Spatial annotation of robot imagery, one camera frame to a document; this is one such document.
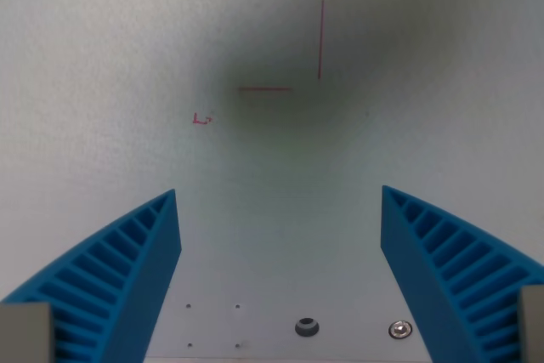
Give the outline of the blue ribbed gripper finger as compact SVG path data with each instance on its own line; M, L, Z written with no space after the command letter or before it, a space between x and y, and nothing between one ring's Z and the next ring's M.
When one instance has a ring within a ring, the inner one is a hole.
M141 362L182 252L174 190L92 234L3 302L52 309L57 362Z
M433 362L520 362L518 299L543 266L484 230L390 186L381 249Z

